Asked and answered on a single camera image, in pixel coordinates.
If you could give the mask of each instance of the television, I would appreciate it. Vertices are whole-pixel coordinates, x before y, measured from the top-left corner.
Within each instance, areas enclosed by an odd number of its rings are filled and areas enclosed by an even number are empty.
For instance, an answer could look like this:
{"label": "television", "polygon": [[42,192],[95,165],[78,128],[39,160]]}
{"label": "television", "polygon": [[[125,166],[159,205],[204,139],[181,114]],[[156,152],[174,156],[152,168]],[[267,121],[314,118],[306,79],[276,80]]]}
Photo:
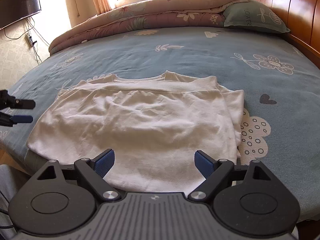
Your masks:
{"label": "television", "polygon": [[0,30],[40,11],[40,0],[0,0]]}

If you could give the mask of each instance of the flower pattern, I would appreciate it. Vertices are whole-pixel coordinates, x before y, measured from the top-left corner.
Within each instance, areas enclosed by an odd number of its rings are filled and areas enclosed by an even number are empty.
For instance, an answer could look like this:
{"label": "flower pattern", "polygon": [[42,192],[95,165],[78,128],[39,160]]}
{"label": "flower pattern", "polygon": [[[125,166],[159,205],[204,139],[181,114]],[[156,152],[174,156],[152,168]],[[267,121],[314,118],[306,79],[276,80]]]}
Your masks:
{"label": "flower pattern", "polygon": [[199,13],[178,13],[177,18],[183,17],[183,20],[186,22],[189,19],[189,17],[194,20],[195,14],[199,14]]}
{"label": "flower pattern", "polygon": [[259,65],[263,68],[270,68],[270,69],[276,68],[277,70],[279,70],[282,73],[285,73],[288,75],[293,74],[293,71],[292,71],[293,66],[289,63],[280,62],[280,60],[275,56],[268,56],[268,58],[266,58],[264,56],[254,54],[253,56],[257,60],[246,60],[239,53],[234,53],[234,55],[236,57],[231,57],[231,58],[243,60],[245,63],[247,63],[250,67],[252,67],[254,69],[260,69],[260,67],[258,65],[256,65],[255,63],[252,63],[251,61],[258,61]]}
{"label": "flower pattern", "polygon": [[245,63],[247,63],[250,67],[254,68],[254,69],[260,69],[259,66],[257,66],[255,63],[250,62],[249,60],[244,59],[239,53],[234,53],[234,55],[236,57],[231,57],[231,58],[236,58],[236,59],[240,59],[243,60]]}
{"label": "flower pattern", "polygon": [[98,76],[94,76],[93,78],[88,78],[86,81],[89,82],[89,81],[97,80],[99,78],[104,78],[105,76],[106,76],[105,74],[102,74],[99,77]]}
{"label": "flower pattern", "polygon": [[158,31],[159,30],[144,30],[144,31],[135,33],[135,35],[150,35],[150,34],[157,33]]}
{"label": "flower pattern", "polygon": [[164,44],[164,45],[156,46],[155,51],[168,50],[168,48],[170,48],[170,49],[180,49],[182,47],[184,47],[184,46]]}
{"label": "flower pattern", "polygon": [[275,56],[268,56],[268,58],[261,55],[253,55],[256,59],[260,60],[259,65],[264,68],[276,68],[282,73],[292,75],[293,66],[289,63],[280,62],[280,60]]}
{"label": "flower pattern", "polygon": [[217,33],[212,33],[212,32],[204,32],[204,34],[207,38],[217,37],[217,35],[219,35]]}
{"label": "flower pattern", "polygon": [[75,53],[78,51],[79,49],[75,49],[72,50],[70,52],[68,52],[68,54],[66,54],[67,59],[62,59],[62,57],[60,58],[60,60],[58,60],[58,62],[53,65],[50,70],[54,69],[54,68],[65,68],[70,66],[73,62],[77,61],[78,59],[82,58],[83,53],[78,53],[75,55]]}
{"label": "flower pattern", "polygon": [[23,82],[20,84],[20,86],[17,87],[17,89],[11,95],[13,96],[15,93],[17,93],[22,85],[23,85]]}
{"label": "flower pattern", "polygon": [[300,50],[298,50],[296,47],[292,47],[295,53],[297,53],[300,57],[303,57],[303,54],[301,53]]}
{"label": "flower pattern", "polygon": [[268,145],[263,137],[271,133],[271,127],[266,120],[258,116],[250,116],[247,109],[243,109],[241,122],[241,143],[239,153],[241,164],[249,165],[250,161],[267,155]]}
{"label": "flower pattern", "polygon": [[218,16],[217,16],[217,15],[212,15],[212,16],[210,17],[210,21],[212,21],[213,23],[216,22],[217,19],[218,19]]}
{"label": "flower pattern", "polygon": [[262,21],[263,23],[266,21],[266,19],[265,19],[265,16],[266,16],[266,17],[270,17],[271,20],[272,20],[274,23],[276,23],[276,24],[281,24],[280,18],[279,18],[274,12],[271,11],[271,12],[269,13],[269,15],[266,15],[266,14],[264,14],[265,11],[264,11],[263,8],[260,8],[260,11],[261,11],[261,14],[257,14],[257,16],[258,16],[258,15],[261,15],[261,21]]}
{"label": "flower pattern", "polygon": [[8,134],[7,131],[4,131],[4,132],[0,131],[0,149],[4,148],[3,140],[7,136],[7,134]]}

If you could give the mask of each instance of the floral quilt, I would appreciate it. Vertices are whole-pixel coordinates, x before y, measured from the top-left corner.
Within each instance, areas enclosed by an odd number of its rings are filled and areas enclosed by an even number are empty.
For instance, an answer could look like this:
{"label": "floral quilt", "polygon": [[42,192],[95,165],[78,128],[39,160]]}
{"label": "floral quilt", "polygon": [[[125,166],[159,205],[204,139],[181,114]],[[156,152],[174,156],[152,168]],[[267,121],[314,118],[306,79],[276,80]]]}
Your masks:
{"label": "floral quilt", "polygon": [[147,78],[166,70],[214,75],[219,84],[245,93],[238,162],[262,160],[299,200],[302,220],[320,214],[320,70],[277,36],[218,28],[220,14],[165,14],[179,25],[198,19],[208,27],[158,28],[164,19],[157,17],[132,19],[121,27],[132,31],[68,47],[24,75],[9,93],[34,99],[36,108],[5,112],[31,114],[34,121],[0,127],[0,147],[36,171],[46,160],[27,149],[27,138],[59,91],[80,80],[110,73]]}

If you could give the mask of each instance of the green pillowcase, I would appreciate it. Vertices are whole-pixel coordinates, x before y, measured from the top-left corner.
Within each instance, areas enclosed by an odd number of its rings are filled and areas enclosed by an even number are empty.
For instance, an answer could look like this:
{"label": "green pillowcase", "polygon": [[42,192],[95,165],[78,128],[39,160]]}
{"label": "green pillowcase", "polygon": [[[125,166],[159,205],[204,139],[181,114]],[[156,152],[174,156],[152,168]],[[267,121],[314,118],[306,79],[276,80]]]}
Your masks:
{"label": "green pillowcase", "polygon": [[237,26],[268,33],[290,32],[284,22],[269,7],[255,0],[230,5],[225,9],[223,15],[226,17],[225,27]]}

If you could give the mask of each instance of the wall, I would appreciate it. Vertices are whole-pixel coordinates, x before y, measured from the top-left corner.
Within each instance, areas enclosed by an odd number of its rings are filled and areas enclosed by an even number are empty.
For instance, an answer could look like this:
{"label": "wall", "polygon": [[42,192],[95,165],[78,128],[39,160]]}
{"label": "wall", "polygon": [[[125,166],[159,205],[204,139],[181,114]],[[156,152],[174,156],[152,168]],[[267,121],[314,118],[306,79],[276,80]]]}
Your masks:
{"label": "wall", "polygon": [[[65,0],[40,0],[42,11],[33,16],[35,28],[47,42],[71,28]],[[23,21],[6,28],[8,37],[18,37],[26,31]],[[38,54],[42,61],[49,57],[48,46],[33,30]],[[0,30],[0,89],[9,88],[26,72],[37,66],[33,49],[26,40],[26,34],[18,40],[9,40]]]}
{"label": "wall", "polygon": [[97,14],[92,0],[66,0],[66,4],[71,27],[85,22]]}

